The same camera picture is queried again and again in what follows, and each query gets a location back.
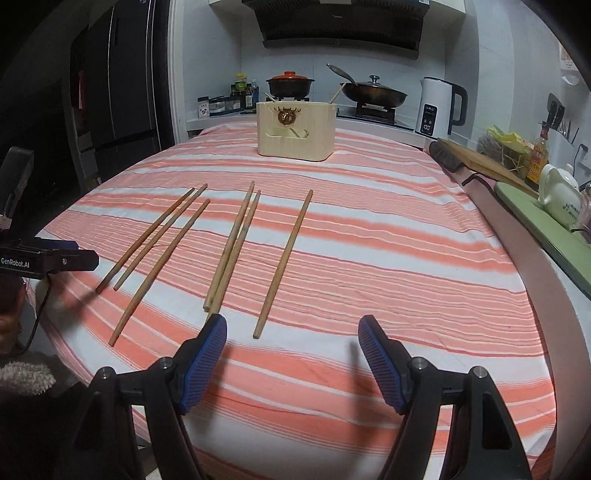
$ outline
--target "white teapot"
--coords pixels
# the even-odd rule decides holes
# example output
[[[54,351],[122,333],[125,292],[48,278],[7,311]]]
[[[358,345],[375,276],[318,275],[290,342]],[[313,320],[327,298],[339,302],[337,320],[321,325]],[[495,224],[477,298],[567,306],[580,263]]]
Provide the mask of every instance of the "white teapot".
[[[563,227],[578,220],[581,193],[572,172],[547,164],[540,176],[539,194],[544,210]]]

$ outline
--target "cable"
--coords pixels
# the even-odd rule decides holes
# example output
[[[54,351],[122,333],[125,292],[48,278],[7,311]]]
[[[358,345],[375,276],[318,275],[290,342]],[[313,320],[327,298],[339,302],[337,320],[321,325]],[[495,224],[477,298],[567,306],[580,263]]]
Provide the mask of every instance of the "cable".
[[[35,336],[35,333],[37,331],[37,327],[39,326],[39,320],[41,319],[41,315],[43,314],[43,310],[45,308],[45,304],[47,303],[47,299],[49,299],[49,294],[51,291],[51,278],[49,277],[49,275],[46,275],[47,278],[47,291],[45,293],[45,297],[43,297],[43,301],[41,302],[41,305],[39,305],[39,310],[37,311],[37,317],[35,318],[35,325],[33,325],[33,331],[31,332],[31,336],[29,337],[29,341],[27,342],[27,344],[24,347],[19,347],[19,350],[17,350],[16,352],[11,352],[11,353],[4,353],[2,355],[0,355],[0,358],[17,358],[21,355],[23,355],[27,350],[29,350],[29,347],[31,346],[31,342],[33,341],[33,337]]]

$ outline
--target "refrigerator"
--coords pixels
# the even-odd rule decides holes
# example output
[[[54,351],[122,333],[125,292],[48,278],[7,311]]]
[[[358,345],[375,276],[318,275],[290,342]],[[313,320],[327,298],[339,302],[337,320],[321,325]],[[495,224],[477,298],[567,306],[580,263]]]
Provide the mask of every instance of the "refrigerator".
[[[119,0],[88,30],[87,124],[102,181],[174,145],[170,0]]]

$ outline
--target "blue gripper pad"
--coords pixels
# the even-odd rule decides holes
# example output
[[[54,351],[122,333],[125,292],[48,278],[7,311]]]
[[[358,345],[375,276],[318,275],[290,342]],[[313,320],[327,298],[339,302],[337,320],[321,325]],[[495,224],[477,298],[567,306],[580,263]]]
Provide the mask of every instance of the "blue gripper pad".
[[[187,340],[178,349],[174,360],[177,364],[171,392],[181,415],[201,401],[207,383],[212,377],[222,350],[226,345],[228,327],[219,314],[209,317],[197,338]]]
[[[388,339],[373,315],[359,321],[358,338],[384,401],[404,415],[413,388],[407,367],[410,355],[402,343]]]

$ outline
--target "green tray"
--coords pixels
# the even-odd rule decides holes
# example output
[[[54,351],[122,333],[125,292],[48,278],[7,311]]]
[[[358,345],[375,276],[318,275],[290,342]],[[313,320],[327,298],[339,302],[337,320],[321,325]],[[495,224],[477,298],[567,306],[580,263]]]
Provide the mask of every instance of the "green tray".
[[[537,200],[515,187],[497,182],[495,191],[548,255],[591,299],[591,245],[580,233],[570,233],[546,213]]]

